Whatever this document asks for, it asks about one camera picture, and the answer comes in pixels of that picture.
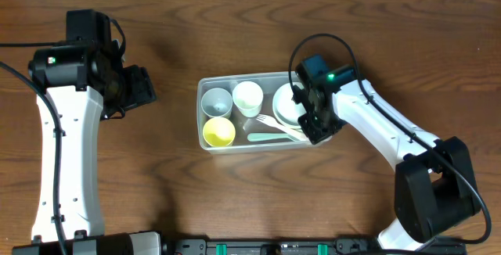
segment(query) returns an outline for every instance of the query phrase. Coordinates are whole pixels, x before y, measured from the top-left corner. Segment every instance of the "plastic container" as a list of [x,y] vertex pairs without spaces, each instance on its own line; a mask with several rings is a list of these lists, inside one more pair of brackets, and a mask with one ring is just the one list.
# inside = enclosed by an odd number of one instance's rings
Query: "plastic container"
[[[212,88],[224,88],[232,93],[233,89],[243,81],[252,81],[257,83],[263,90],[264,98],[261,108],[261,114],[267,114],[274,117],[272,111],[272,100],[276,90],[289,81],[287,72],[273,72],[265,74],[244,74],[224,77],[204,78],[198,83],[198,92],[196,97],[196,120],[198,125],[198,139],[202,149],[207,150],[212,154],[228,154],[228,153],[256,153],[268,150],[281,149],[302,149],[315,147],[327,142],[320,142],[318,145],[312,145],[309,141],[294,142],[289,139],[276,139],[263,142],[249,142],[247,135],[250,133],[282,133],[280,130],[264,125],[255,120],[255,118],[245,117],[237,107],[232,108],[230,121],[236,129],[236,137],[231,146],[226,147],[211,147],[208,145],[202,135],[202,129],[205,123],[210,119],[204,114],[201,108],[202,96]],[[292,81],[298,82],[296,74],[292,74]]]

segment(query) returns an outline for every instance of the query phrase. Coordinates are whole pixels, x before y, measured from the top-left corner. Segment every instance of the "white plate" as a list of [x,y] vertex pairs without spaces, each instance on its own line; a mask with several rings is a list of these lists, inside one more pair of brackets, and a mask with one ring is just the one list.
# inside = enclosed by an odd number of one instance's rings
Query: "white plate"
[[[303,88],[303,84],[294,82],[294,85]],[[273,114],[275,118],[283,125],[292,129],[299,129],[301,126],[297,122],[298,117],[306,113],[302,104],[295,104],[292,100],[292,89],[287,83],[276,90],[273,96]]]

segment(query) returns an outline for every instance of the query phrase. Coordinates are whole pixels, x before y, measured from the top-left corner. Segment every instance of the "wooden table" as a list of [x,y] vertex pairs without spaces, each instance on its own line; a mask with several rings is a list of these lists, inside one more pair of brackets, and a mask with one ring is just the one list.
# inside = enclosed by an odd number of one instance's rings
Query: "wooden table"
[[[501,253],[501,0],[0,0],[0,42],[65,38],[65,13],[93,8],[127,35],[127,63],[146,66],[158,100],[99,126],[106,233],[160,229],[174,238],[376,235],[395,218],[393,171],[352,127],[318,149],[212,156],[196,129],[201,78],[283,71],[304,37],[340,35],[390,104],[472,156]],[[0,60],[27,74],[34,48]],[[312,42],[300,57],[349,63]],[[41,131],[31,90],[0,72],[0,253],[30,242]],[[450,234],[477,238],[481,215]]]

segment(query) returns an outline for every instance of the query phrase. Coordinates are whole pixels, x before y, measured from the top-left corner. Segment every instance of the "black motor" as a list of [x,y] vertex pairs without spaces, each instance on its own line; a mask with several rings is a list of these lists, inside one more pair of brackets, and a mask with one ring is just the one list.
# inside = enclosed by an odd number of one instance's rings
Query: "black motor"
[[[115,113],[121,114],[116,118],[122,118],[126,111],[157,99],[146,68],[124,68],[125,36],[116,20],[85,9],[67,12],[66,22],[66,41],[39,49],[29,63],[31,80],[40,89],[71,85],[77,91],[94,88],[104,98],[101,120]],[[121,45],[111,40],[110,23],[120,32]]]

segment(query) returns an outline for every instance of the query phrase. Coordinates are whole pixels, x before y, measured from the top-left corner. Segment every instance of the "fork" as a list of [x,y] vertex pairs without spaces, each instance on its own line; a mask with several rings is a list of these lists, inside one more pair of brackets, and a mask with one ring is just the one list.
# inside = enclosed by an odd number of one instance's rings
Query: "fork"
[[269,127],[274,127],[274,128],[277,128],[281,131],[284,131],[286,132],[287,134],[297,138],[298,140],[300,141],[308,141],[309,138],[306,137],[305,134],[299,132],[299,131],[295,131],[293,129],[290,129],[288,127],[285,127],[283,126],[282,124],[279,124],[275,118],[273,117],[270,117],[268,115],[263,115],[263,114],[259,114],[257,117],[256,117],[256,120],[263,123],[263,124],[266,124],[268,125]]

